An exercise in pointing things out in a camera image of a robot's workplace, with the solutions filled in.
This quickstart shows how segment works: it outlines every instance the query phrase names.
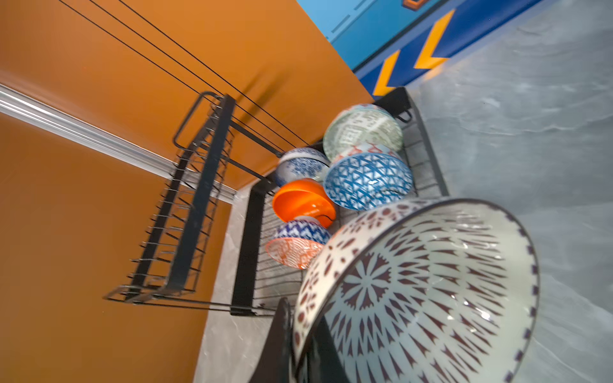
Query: orange panel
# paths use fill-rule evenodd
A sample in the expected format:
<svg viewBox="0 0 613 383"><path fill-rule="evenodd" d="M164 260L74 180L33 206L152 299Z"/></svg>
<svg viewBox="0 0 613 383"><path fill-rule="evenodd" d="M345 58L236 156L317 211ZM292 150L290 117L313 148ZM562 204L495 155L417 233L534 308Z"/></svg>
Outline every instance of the orange panel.
<svg viewBox="0 0 613 383"><path fill-rule="evenodd" d="M206 311L123 305L164 180L0 114L0 381L191 383ZM192 297L209 300L220 203Z"/></svg>
<svg viewBox="0 0 613 383"><path fill-rule="evenodd" d="M237 98L239 105L268 125L274 132L244 113L237 114L282 150L304 145L119 0L96 2L198 77L92 2L64 1L187 85L59 0L1 2L1 83L172 158L175 149L170 139L197 94L188 85L197 91L211 89L201 77ZM128 0L127 4L308 143L323 135L340 110L371 101L294 0L268 0L265 6L248 0ZM242 136L232 158L259 172L272 169L276 162L272 154ZM252 179L234 168L226 183L237 188Z"/></svg>

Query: black cable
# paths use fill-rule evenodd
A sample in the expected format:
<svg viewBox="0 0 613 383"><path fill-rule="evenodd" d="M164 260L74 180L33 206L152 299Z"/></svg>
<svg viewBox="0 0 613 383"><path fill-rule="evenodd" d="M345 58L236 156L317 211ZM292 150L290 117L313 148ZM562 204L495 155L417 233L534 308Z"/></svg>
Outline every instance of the black cable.
<svg viewBox="0 0 613 383"><path fill-rule="evenodd" d="M126 23L124 23L123 21L119 20L116 16L114 16L112 13L110 13L108 10L104 9L102 6L100 6L98 3L96 3L93 0L89 0L92 4L94 4L96 7L100 8L101 10L103 10L107 15L111 16L112 18L114 18L116 21L119 21L123 26L125 26L126 28L128 28L130 31L132 31L134 34L136 34L137 36L139 36L141 39L143 39L144 41L148 42L152 47L154 47L155 49L159 50L160 52L162 52L163 54L165 54L168 58L170 58L172 61L174 61L175 63L179 64L182 68L184 68L185 70L187 70L189 73L193 74L194 76L196 76L200 81L204 82L206 85L210 86L215 92L220 93L221 92L215 88L213 85L209 84L204 78L198 76L197 74L195 74L193 71L191 71L189 68L187 68L185 65L183 65L182 63L180 63L179 61L177 61L174 57L170 56L168 53L166 53L164 50L162 50L161 48L159 48L157 45L155 45L154 43L152 43L151 41L147 40L144 36L142 36L140 33L138 33L137 31L135 31L134 29L132 29L130 26L128 26ZM236 105L239 109L243 110L245 113L247 113L249 116L251 116L252 118L254 118L257 122L261 123L262 125L264 125L264 127L266 127L266 129L270 130L271 132L273 132L274 134L276 134L277 136L279 136L280 139L282 139L283 141L287 142L288 144L290 144L292 147L296 147L294 144L292 144L290 141L287 141L284 137L282 137L279 133L275 132L274 130L272 130L271 128L269 128L266 124L264 124L262 121L260 121L258 118L256 118L254 115L252 115L250 112L248 112L247 110L245 110L243 107L241 107L240 105Z"/></svg>
<svg viewBox="0 0 613 383"><path fill-rule="evenodd" d="M150 58L146 57L145 55L143 55L141 52L137 51L136 49L132 48L130 45L128 45L126 42L122 41L119 37L115 36L114 34L112 34L111 32L107 31L106 29L104 29L103 27L99 26L98 24L96 24L92 19L88 18L87 16L85 16L84 14L82 14L81 12L77 11L76 9L74 9L73 7L71 7L70 5L66 4L63 0L58 0L59 2L61 2L62 4L64 4L65 6L67 6L68 8L72 9L74 12L76 12L78 15L80 15L81 17L83 17L84 19L86 19L87 21L89 21L90 23L92 23L93 25L97 26L98 28L100 28L101 30L103 30L104 32L106 32L108 35L110 35L112 38L114 38L115 40L119 41L120 43L122 43L123 45L127 46L128 48L130 48L132 51L136 52L138 55L140 55L142 58L144 58L145 60L149 61L150 63L152 63L153 65L155 65L156 67L160 68L161 70L163 70L164 72L166 72L167 74L169 74L170 76L172 76L174 79L176 79L177 81L179 81L181 84L187 86L189 89L193 90L194 92L196 92L197 94L200 94L200 92L198 92L196 89L192 88L191 86L189 86L188 84L186 84L183 80L181 80L180 78L178 78L177 76L175 76L174 74L170 73L168 70L165 70L164 68L162 68L160 65L156 64L154 61L152 61ZM270 140L268 140L266 137L264 137L262 134L260 134L258 131L256 131L255 129L253 129L252 127L249 127L247 124L245 124L243 121L239 120L238 118L234 117L237 121L239 121L240 123L242 123L243 125L245 125L246 128L248 128L249 130L253 131L255 134L257 134L261 139L267 141L269 144L271 144L272 146L276 147L279 151L283 151L281 148L279 148L277 145L275 145L274 143L272 143Z"/></svg>
<svg viewBox="0 0 613 383"><path fill-rule="evenodd" d="M244 96L246 99L248 99L249 101L251 101L255 106L257 106L258 108L260 108L262 111L264 111L264 113L266 113L268 116L272 117L276 122L280 123L281 126L283 126L285 129L287 129L291 134L293 134L294 136L298 137L298 139L300 141L302 141L303 143L308 144L308 142L304 141L299 135L297 135L294 131L292 131L290 128L288 128L287 126L285 126L285 124L283 124L281 121L279 121L278 119L276 119L273 115L271 115L269 112L266 111L266 109L262 108L260 105L258 105L255 101L253 101L252 99L250 99L245 93L241 92L240 90L238 90L238 88L232 84L230 84L229 81L227 81L225 78L223 78L222 76L220 76L220 74L218 74L217 72L215 72L210 66L206 65L204 62L202 62L202 60L200 60L198 57L194 56L190 51L188 51L187 49L185 49L181 44L179 44L178 42L176 42L175 40L173 40L170 36L168 36L166 33L164 33L164 31L162 31L161 29L159 29L157 26L155 26L152 22L150 22L149 20L147 20L143 15L141 15L140 13L136 12L132 7L130 7L129 5L127 5L125 2L123 2L123 0L118 0L120 3L122 3L124 6L126 6L129 10L131 10L132 12L134 12L138 17L140 17L141 19L143 19L145 22L147 22L149 25L151 25L152 27L154 27L158 32L160 32L161 34L163 34L164 36L166 36L170 41L172 41L173 43L175 43L179 48L181 48L182 50L184 50L188 55L192 56L194 59L196 59L199 63L201 63L202 65L204 65L208 70L210 70L211 72L213 72L217 77L219 77L220 79L222 79L226 84L230 85L234 90L236 90L237 92L239 92L242 96Z"/></svg>

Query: bowl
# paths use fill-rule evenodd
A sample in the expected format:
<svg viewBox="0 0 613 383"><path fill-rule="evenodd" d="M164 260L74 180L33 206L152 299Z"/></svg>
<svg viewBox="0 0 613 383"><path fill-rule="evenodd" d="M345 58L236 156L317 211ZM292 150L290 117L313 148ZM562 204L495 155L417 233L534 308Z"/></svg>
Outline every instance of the bowl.
<svg viewBox="0 0 613 383"><path fill-rule="evenodd" d="M356 105L332 121L324 135L324 152L333 159L362 142L383 144L398 151L402 147L402 131L394 117L384 110Z"/></svg>
<svg viewBox="0 0 613 383"><path fill-rule="evenodd" d="M275 170L276 184L284 186L292 181L311 178L323 182L328 173L328 165L312 158L292 158L280 163Z"/></svg>
<svg viewBox="0 0 613 383"><path fill-rule="evenodd" d="M296 148L289 150L285 152L281 158L279 158L279 164L294 158L310 158L323 162L326 165L330 165L328 158L323 153L313 148Z"/></svg>
<svg viewBox="0 0 613 383"><path fill-rule="evenodd" d="M334 204L323 186L309 178L290 182L279 189L272 200L272 208L283 222L309 216L316 218L326 229L337 217Z"/></svg>
<svg viewBox="0 0 613 383"><path fill-rule="evenodd" d="M404 198L413 188L413 174L396 154L357 153L334 163L324 188L337 205L368 210Z"/></svg>
<svg viewBox="0 0 613 383"><path fill-rule="evenodd" d="M297 371L323 326L349 382L509 382L538 297L533 244L506 210L475 199L385 205L311 261L294 314Z"/></svg>
<svg viewBox="0 0 613 383"><path fill-rule="evenodd" d="M388 154L392 157L396 157L397 159L400 159L400 157L395 151L391 150L385 145L371 143L371 142L362 142L362 143L358 143L356 145L351 146L350 148L343 150L336 157L334 157L334 159L332 160L332 163L336 164L338 161L342 160L345 157L353 156L354 154L362 154L362 153Z"/></svg>
<svg viewBox="0 0 613 383"><path fill-rule="evenodd" d="M330 233L312 217L298 217L279 227L266 244L266 252L275 261L289 267L306 269L326 242Z"/></svg>

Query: silver metal trim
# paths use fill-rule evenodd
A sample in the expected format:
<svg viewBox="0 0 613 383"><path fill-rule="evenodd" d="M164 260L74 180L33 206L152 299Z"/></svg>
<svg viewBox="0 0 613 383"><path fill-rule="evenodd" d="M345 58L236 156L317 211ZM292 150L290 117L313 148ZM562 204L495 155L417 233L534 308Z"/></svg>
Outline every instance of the silver metal trim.
<svg viewBox="0 0 613 383"><path fill-rule="evenodd" d="M170 178L175 163L145 148L0 84L0 112L45 129L70 141L117 158L138 168ZM196 180L198 175L188 176ZM220 200L233 203L236 190L221 185Z"/></svg>

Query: orange bowl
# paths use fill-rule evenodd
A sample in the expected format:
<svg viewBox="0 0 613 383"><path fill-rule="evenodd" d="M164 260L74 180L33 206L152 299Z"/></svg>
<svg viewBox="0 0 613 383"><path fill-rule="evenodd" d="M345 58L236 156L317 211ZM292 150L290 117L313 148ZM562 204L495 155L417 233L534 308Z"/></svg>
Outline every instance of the orange bowl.
<svg viewBox="0 0 613 383"><path fill-rule="evenodd" d="M328 198L324 187L310 178L292 181L276 192L272 208L283 222L298 216L317 219L326 229L337 217L334 203Z"/></svg>

